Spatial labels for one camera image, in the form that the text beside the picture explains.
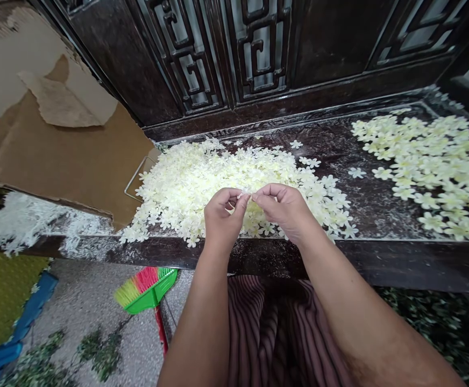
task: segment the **yellow-green mat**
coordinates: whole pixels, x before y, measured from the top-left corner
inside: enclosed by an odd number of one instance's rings
[[[0,344],[14,331],[14,321],[21,317],[48,258],[19,255],[11,258],[0,253]]]

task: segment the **cardboard box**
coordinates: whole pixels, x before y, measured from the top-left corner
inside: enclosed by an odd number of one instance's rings
[[[79,56],[24,2],[0,3],[0,187],[110,216],[139,202],[124,189],[159,151]]]

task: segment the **pile of white flowers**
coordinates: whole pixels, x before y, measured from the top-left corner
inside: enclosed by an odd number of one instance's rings
[[[215,192],[234,187],[252,193],[268,183],[298,188],[331,238],[354,238],[358,229],[350,223],[353,218],[347,211],[350,202],[346,194],[335,188],[338,179],[329,175],[319,180],[313,168],[320,161],[302,157],[300,164],[304,166],[298,168],[294,156],[281,148],[238,148],[231,154],[217,139],[200,144],[183,141],[173,146],[159,157],[149,174],[141,176],[143,185],[137,194],[144,202],[120,241],[144,241],[150,236],[148,226],[159,225],[163,230],[175,230],[189,247],[195,247],[199,237],[205,237],[203,211]],[[240,234],[286,238],[251,200]]]
[[[449,116],[428,124],[413,117],[399,124],[389,114],[352,125],[365,151],[394,161],[390,169],[373,169],[374,176],[392,179],[394,196],[427,210],[418,219],[425,230],[469,239],[469,121]]]

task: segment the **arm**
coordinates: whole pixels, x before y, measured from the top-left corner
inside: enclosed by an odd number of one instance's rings
[[[223,188],[204,209],[206,241],[158,386],[223,386],[229,365],[228,261],[249,195]],[[225,209],[234,205],[233,214]]]
[[[267,220],[277,222],[298,246],[333,335],[361,386],[465,385],[328,239],[299,191],[269,184],[253,200],[263,208]]]

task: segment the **forearm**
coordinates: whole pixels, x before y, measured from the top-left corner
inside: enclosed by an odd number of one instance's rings
[[[449,364],[364,281],[320,226],[299,244],[308,276],[362,386],[461,386]]]
[[[159,386],[225,385],[229,365],[228,261],[229,252],[205,246]]]

